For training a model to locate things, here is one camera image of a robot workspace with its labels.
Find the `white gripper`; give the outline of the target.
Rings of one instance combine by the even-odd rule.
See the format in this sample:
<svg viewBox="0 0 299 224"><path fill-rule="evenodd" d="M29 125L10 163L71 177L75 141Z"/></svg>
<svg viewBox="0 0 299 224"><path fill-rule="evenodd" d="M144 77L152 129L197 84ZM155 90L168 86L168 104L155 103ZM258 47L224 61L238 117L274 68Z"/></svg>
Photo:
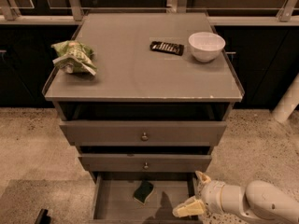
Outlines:
<svg viewBox="0 0 299 224"><path fill-rule="evenodd" d="M204 185L199 191L202 200L192 196L175 207L172 214L175 217L200 216L205 213L206 209L211 213L222 213L221 193L225 183L222 181L211 181L208 175L200 171L196 171L195 174L198 183Z"/></svg>

